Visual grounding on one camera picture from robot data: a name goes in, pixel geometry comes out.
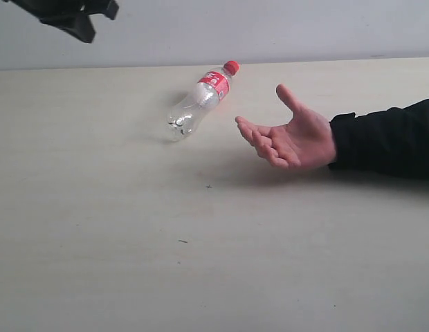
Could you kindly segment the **person's open hand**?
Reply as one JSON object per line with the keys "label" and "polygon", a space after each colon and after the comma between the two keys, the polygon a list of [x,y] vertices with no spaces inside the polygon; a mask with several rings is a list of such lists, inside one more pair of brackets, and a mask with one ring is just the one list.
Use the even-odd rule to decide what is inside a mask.
{"label": "person's open hand", "polygon": [[238,116],[235,122],[242,137],[260,158],[280,169],[311,170],[333,163],[337,151],[329,121],[301,103],[283,84],[276,87],[276,94],[291,111],[291,120],[266,127]]}

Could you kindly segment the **black-sleeved forearm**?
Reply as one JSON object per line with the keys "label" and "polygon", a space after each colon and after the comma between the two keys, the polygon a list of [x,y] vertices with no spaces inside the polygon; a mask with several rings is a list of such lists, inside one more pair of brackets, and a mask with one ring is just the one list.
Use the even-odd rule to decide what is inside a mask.
{"label": "black-sleeved forearm", "polygon": [[330,125],[336,146],[330,169],[429,180],[429,99],[364,116],[340,114]]}

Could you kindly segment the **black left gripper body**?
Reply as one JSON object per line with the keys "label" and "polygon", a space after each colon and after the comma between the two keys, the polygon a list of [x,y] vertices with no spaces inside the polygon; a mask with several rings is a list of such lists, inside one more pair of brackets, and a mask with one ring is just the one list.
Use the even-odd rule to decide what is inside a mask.
{"label": "black left gripper body", "polygon": [[41,22],[90,21],[91,15],[104,15],[114,20],[118,2],[114,0],[10,0]]}

